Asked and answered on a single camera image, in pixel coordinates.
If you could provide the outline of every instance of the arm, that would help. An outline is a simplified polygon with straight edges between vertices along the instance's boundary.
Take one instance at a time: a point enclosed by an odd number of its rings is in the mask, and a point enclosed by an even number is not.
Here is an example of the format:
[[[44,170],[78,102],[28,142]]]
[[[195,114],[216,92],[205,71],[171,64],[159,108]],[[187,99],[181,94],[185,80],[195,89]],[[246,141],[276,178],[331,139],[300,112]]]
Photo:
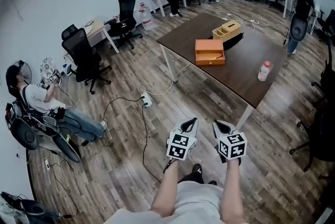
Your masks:
[[[158,213],[163,218],[173,213],[173,207],[176,203],[178,164],[178,161],[174,161],[165,171],[162,183],[151,205],[150,210]]]
[[[226,224],[245,223],[238,159],[227,161],[227,174],[220,214],[221,220]]]

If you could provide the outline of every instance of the plastic bottle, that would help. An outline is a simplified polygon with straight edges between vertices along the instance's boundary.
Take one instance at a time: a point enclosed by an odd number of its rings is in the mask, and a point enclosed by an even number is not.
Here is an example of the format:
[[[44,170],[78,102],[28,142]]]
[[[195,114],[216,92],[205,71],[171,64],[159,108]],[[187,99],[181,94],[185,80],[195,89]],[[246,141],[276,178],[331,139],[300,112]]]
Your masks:
[[[261,82],[265,81],[269,73],[270,73],[270,62],[265,61],[263,66],[261,66],[261,70],[258,73],[258,80],[260,80]]]
[[[153,18],[150,10],[145,6],[144,3],[140,3],[140,20],[145,30],[151,30],[154,27]]]

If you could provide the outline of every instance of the white t-shirt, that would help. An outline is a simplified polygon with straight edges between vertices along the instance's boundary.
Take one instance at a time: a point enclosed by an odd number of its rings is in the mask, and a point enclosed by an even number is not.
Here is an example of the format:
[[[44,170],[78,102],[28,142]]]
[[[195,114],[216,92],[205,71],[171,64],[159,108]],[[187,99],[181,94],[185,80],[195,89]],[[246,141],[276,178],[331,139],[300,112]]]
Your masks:
[[[162,218],[153,211],[134,213],[119,209],[105,224],[224,224],[220,220],[222,192],[215,185],[180,182],[171,216]]]
[[[65,108],[65,104],[59,102],[55,98],[51,98],[49,102],[45,102],[47,90],[39,88],[34,84],[26,86],[26,99],[30,108],[33,108],[40,113],[48,113],[51,109]]]

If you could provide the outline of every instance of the black shoe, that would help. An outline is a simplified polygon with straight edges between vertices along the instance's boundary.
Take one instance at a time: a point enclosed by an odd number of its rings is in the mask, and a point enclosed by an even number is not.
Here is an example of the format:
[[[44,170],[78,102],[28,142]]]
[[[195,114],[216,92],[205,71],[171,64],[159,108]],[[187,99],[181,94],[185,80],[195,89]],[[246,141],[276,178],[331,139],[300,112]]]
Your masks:
[[[192,173],[199,172],[201,175],[203,174],[203,168],[199,163],[196,163],[192,168]]]
[[[218,185],[218,183],[217,183],[215,180],[212,180],[212,181],[208,182],[208,184],[210,184],[210,185],[215,185],[215,186]]]

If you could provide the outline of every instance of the orange box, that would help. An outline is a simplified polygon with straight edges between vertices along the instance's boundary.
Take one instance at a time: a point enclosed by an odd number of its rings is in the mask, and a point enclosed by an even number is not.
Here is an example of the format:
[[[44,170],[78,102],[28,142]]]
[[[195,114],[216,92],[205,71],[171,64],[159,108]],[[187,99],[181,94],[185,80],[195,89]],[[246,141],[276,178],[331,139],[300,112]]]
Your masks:
[[[221,40],[196,40],[195,63],[197,65],[223,65],[224,45]]]

